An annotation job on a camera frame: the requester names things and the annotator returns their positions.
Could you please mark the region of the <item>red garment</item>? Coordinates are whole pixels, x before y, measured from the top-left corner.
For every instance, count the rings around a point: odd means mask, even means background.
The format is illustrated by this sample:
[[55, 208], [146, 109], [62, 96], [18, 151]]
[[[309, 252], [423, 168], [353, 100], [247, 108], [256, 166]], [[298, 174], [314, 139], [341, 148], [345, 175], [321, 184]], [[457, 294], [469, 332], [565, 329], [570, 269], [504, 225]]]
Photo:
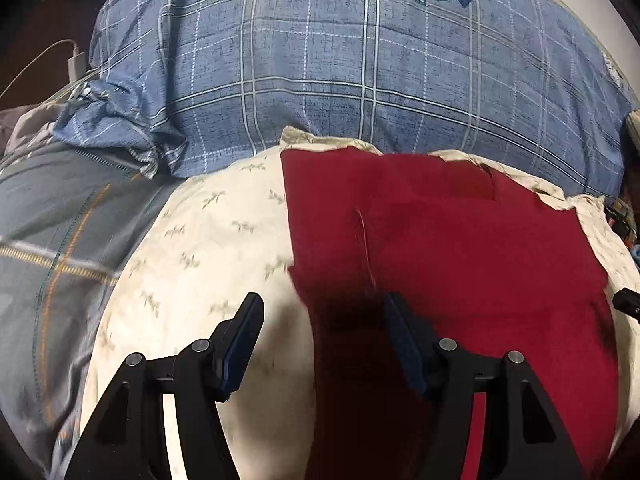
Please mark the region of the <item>red garment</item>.
[[281, 157], [291, 276], [314, 334], [311, 479], [408, 479], [430, 412], [382, 299], [482, 356], [522, 352], [590, 478], [608, 461], [618, 359], [603, 266], [574, 210], [500, 172], [356, 148]]

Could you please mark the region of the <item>cream leaf-print pillow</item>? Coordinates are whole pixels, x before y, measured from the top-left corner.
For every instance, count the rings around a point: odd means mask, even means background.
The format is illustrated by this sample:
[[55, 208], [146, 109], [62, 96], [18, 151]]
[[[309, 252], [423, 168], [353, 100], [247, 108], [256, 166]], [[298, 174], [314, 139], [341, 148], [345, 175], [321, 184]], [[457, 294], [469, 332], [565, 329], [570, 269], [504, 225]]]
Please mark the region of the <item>cream leaf-print pillow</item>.
[[311, 324], [288, 266], [281, 153], [339, 148], [376, 156], [367, 142], [285, 128], [275, 148], [183, 182], [115, 286], [94, 343], [82, 398], [89, 419], [123, 359], [170, 356], [235, 314], [248, 292], [266, 322], [241, 389], [221, 405], [222, 428], [244, 479], [303, 478], [314, 426]]

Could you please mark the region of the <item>grey striped duvet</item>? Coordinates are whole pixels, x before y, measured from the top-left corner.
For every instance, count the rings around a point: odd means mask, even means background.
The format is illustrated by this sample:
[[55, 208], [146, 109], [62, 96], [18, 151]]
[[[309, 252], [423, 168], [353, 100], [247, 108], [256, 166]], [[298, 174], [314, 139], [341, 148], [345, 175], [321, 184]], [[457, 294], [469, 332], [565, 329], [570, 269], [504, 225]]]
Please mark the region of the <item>grey striped duvet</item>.
[[2, 160], [1, 418], [38, 479], [64, 477], [107, 301], [180, 183], [54, 141]]

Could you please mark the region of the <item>mauve crumpled cloth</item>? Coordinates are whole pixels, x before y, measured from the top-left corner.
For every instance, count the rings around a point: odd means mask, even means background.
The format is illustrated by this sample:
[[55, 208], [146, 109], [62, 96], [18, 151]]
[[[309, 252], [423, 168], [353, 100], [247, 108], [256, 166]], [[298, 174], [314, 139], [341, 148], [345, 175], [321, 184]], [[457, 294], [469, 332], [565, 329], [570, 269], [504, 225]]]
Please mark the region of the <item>mauve crumpled cloth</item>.
[[2, 110], [1, 157], [31, 148], [52, 136], [53, 126], [63, 110], [62, 104], [42, 103]]

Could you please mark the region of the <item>white charger plug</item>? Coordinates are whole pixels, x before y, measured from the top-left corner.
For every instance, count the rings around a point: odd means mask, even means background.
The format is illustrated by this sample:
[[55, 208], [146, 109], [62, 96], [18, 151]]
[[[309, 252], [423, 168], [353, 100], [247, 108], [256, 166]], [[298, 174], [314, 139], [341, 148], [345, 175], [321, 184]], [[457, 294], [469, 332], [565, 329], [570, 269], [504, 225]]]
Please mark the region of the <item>white charger plug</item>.
[[68, 82], [74, 84], [87, 73], [86, 54], [78, 48], [73, 48], [72, 56], [67, 60]]

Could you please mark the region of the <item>blue plaid pillow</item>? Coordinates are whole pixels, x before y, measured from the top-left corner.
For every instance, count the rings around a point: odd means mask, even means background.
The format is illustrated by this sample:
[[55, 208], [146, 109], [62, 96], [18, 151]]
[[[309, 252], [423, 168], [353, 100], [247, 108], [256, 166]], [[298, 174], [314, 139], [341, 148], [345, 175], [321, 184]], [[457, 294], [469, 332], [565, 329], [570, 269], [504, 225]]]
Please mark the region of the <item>blue plaid pillow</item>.
[[89, 62], [55, 137], [147, 177], [214, 172], [292, 126], [614, 196], [637, 106], [554, 0], [107, 0]]

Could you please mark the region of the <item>brown wooden headboard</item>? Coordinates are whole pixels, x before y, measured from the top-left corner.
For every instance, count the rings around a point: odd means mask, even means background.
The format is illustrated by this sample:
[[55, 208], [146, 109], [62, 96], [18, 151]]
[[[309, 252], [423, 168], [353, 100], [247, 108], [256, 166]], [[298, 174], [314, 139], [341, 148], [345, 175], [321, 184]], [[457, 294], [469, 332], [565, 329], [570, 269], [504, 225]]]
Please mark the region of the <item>brown wooden headboard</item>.
[[1, 47], [1, 107], [35, 104], [68, 81], [73, 46], [89, 47], [106, 0], [40, 0]]

